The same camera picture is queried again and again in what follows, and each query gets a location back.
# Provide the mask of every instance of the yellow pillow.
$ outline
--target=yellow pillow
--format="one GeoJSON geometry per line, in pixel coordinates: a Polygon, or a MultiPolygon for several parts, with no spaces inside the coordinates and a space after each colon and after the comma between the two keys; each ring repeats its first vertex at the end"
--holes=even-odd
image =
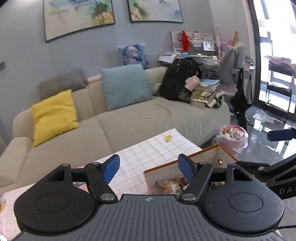
{"type": "Polygon", "coordinates": [[[34,146],[79,127],[71,90],[60,92],[31,108],[35,123],[34,146]]]}

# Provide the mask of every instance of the coffee table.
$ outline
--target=coffee table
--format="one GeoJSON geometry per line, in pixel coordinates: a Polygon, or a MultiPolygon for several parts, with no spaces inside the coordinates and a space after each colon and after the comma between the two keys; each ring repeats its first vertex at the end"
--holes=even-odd
{"type": "MultiPolygon", "coordinates": [[[[143,171],[175,161],[181,153],[191,155],[200,150],[200,147],[186,139],[176,129],[168,130],[115,153],[120,157],[120,168],[109,183],[109,186],[115,192],[118,199],[121,198],[123,193],[145,194],[148,191],[148,187],[143,171]],[[172,135],[170,142],[164,140],[166,135],[172,135]]],[[[98,162],[102,163],[110,156],[99,159],[98,162]]],[[[12,240],[20,233],[13,212],[14,202],[32,185],[6,192],[0,198],[0,202],[6,202],[4,210],[0,213],[0,232],[9,240],[12,240]]],[[[86,185],[82,185],[79,188],[87,191],[86,185]]]]}

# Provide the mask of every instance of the picture frame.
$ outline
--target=picture frame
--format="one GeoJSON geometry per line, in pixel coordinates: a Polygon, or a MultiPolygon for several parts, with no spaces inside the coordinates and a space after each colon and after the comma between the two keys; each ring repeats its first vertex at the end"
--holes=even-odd
{"type": "Polygon", "coordinates": [[[179,0],[127,0],[131,23],[183,23],[179,0]]]}
{"type": "Polygon", "coordinates": [[[43,0],[45,41],[115,24],[112,0],[43,0]]]}

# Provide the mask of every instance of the sofa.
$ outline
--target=sofa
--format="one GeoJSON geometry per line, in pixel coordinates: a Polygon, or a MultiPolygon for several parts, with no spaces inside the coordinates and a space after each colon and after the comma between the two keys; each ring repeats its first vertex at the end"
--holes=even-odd
{"type": "MultiPolygon", "coordinates": [[[[161,83],[166,67],[145,70],[150,86],[161,83]]],[[[202,145],[230,123],[226,103],[218,109],[154,99],[107,112],[102,82],[72,92],[79,128],[33,147],[31,109],[13,121],[13,140],[0,157],[0,195],[39,181],[63,163],[77,168],[176,128],[196,145],[202,145]]]]}

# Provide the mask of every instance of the pink trash bin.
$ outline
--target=pink trash bin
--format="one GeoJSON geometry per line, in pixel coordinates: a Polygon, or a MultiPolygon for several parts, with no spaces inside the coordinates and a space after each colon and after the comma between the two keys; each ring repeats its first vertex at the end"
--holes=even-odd
{"type": "Polygon", "coordinates": [[[244,148],[246,148],[248,146],[248,133],[246,132],[246,130],[240,126],[236,126],[236,125],[226,125],[223,126],[220,129],[220,133],[218,137],[218,142],[226,149],[228,150],[234,157],[238,156],[238,153],[241,153],[242,150],[244,148]],[[241,130],[244,134],[242,136],[241,139],[239,140],[235,140],[235,139],[231,139],[231,137],[229,135],[223,134],[223,130],[225,128],[236,128],[241,130]]]}

